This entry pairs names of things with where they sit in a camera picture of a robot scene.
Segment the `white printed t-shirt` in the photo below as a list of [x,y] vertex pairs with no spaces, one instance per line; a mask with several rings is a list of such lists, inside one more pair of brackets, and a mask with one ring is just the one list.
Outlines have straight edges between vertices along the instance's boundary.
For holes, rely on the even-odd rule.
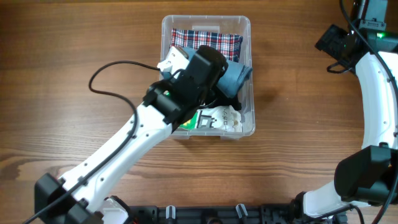
[[217,106],[215,108],[199,109],[192,119],[181,124],[185,130],[214,129],[223,132],[241,132],[241,114],[232,106]]

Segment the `black garment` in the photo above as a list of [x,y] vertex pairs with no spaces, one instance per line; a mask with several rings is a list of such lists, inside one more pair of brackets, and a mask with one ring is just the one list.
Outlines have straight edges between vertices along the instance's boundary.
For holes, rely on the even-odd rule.
[[216,89],[214,93],[215,100],[210,104],[209,108],[215,108],[217,106],[232,106],[236,111],[240,111],[242,109],[242,105],[237,96],[229,98],[219,89]]

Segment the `blue denim jeans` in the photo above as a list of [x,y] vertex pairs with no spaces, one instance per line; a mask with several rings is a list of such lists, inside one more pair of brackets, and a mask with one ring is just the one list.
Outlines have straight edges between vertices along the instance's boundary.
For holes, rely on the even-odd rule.
[[[196,50],[190,47],[182,48],[189,55],[189,61],[193,58]],[[217,87],[221,90],[227,97],[233,98],[243,87],[244,82],[249,80],[252,73],[252,67],[245,66],[238,62],[233,62],[230,60],[226,61],[228,63],[228,68],[225,74],[219,79]]]

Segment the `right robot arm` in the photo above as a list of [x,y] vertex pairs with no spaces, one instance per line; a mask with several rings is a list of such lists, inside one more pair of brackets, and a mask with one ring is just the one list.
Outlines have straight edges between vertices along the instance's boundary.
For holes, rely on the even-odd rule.
[[334,179],[302,192],[290,203],[289,218],[313,222],[354,207],[397,204],[397,37],[368,29],[366,41],[332,25],[315,47],[359,80],[363,99],[361,150],[343,159]]

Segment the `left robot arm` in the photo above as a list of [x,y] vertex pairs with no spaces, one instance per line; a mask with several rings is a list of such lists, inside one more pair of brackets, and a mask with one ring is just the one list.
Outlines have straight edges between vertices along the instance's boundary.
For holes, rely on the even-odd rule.
[[46,173],[35,183],[35,213],[26,223],[36,218],[44,223],[124,223],[126,208],[107,202],[106,196],[149,149],[193,117],[227,69],[226,58],[212,47],[202,45],[192,57],[172,47],[155,68],[170,77],[153,83],[139,106],[118,96],[133,116],[114,136],[60,178]]

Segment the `red plaid shirt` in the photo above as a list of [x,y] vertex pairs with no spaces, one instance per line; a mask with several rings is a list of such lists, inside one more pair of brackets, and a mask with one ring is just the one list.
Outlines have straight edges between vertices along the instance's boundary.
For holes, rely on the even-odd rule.
[[239,62],[242,42],[243,36],[237,34],[173,28],[170,46],[197,50],[201,45],[207,45],[221,52],[226,59]]

